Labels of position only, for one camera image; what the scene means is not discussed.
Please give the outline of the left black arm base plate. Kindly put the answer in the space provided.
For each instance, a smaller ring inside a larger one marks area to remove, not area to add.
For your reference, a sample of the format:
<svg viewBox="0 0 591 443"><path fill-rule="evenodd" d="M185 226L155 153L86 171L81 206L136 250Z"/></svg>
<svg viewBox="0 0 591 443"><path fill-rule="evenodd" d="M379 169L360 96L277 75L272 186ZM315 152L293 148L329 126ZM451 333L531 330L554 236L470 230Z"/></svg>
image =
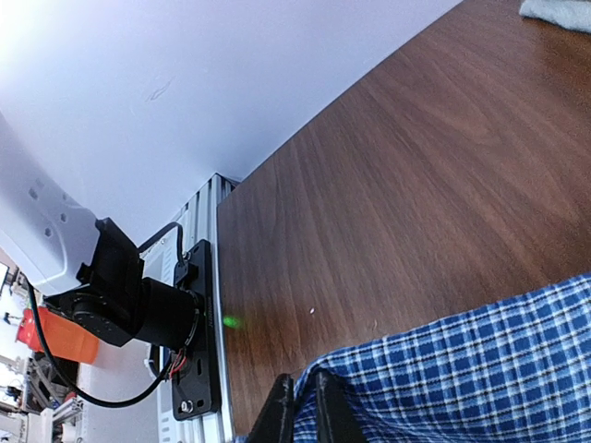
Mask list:
<svg viewBox="0 0 591 443"><path fill-rule="evenodd" d="M185 362L172 375L174 417L186 421L206 413L217 413L222 403L209 241L197 242L184 263L175 266L174 283L175 288L190 293L197 302L197 317L185 348Z"/></svg>

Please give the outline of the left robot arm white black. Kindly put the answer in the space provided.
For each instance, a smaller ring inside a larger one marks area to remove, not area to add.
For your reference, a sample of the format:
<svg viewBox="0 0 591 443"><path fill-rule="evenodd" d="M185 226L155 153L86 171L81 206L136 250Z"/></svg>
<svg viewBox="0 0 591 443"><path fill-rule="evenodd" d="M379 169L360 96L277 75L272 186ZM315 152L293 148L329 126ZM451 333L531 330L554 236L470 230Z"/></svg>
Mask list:
<svg viewBox="0 0 591 443"><path fill-rule="evenodd" d="M188 346L203 303L144 274L143 247L72 198L1 123L1 247L55 313L109 344Z"/></svg>

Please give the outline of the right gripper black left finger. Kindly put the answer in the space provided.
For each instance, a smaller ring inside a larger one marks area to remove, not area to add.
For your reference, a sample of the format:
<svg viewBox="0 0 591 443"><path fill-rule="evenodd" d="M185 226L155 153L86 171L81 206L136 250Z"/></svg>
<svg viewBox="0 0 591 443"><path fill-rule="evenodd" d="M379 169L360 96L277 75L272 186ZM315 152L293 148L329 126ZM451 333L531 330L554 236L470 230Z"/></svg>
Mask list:
<svg viewBox="0 0 591 443"><path fill-rule="evenodd" d="M295 420L294 380L288 374L278 376L248 434L248 441L288 443L293 441Z"/></svg>

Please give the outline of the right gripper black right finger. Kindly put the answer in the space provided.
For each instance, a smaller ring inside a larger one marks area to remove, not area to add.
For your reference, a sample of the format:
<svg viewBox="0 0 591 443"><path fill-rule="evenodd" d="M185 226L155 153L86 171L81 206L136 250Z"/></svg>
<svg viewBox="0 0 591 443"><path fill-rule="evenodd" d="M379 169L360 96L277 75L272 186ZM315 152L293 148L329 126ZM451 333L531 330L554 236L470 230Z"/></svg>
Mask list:
<svg viewBox="0 0 591 443"><path fill-rule="evenodd" d="M367 442L336 376L320 370L316 380L318 442Z"/></svg>

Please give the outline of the blue small-check long sleeve shirt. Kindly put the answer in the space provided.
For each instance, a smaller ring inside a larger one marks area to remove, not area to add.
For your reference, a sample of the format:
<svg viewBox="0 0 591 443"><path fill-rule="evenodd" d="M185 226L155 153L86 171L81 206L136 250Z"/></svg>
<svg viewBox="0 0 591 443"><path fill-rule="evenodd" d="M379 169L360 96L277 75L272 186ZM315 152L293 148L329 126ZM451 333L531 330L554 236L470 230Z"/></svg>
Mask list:
<svg viewBox="0 0 591 443"><path fill-rule="evenodd" d="M326 353L295 384L297 442L333 374L370 442L586 442L590 277Z"/></svg>

